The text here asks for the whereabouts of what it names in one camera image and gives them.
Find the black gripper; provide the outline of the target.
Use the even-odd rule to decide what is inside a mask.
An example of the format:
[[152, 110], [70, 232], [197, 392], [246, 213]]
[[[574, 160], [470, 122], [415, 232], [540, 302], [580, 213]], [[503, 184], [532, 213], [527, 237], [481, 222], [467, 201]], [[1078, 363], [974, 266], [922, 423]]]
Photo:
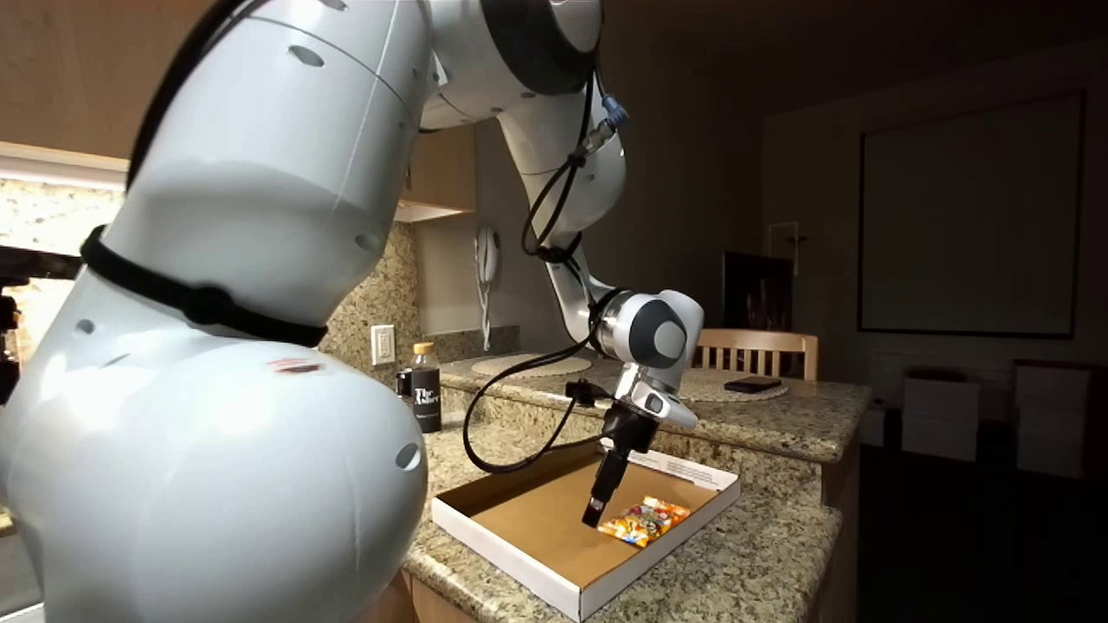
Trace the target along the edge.
[[605, 417], [604, 417], [604, 432], [600, 432], [600, 447], [604, 447], [604, 465], [597, 472], [580, 522], [585, 527], [600, 527], [613, 492], [623, 480], [628, 472], [628, 455], [637, 452], [643, 455], [652, 447], [658, 432], [658, 420], [629, 409], [623, 403], [616, 403]]

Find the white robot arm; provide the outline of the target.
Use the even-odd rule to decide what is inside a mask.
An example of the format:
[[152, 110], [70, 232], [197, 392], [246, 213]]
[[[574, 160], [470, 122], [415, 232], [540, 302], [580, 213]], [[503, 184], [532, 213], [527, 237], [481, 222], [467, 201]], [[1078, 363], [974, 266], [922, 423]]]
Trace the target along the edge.
[[496, 122], [574, 340], [620, 359], [608, 460], [681, 423], [703, 312], [590, 277], [623, 187], [604, 0], [213, 0], [122, 213], [3, 409], [3, 500], [44, 623], [361, 623], [427, 500], [421, 432], [327, 358], [413, 146]]

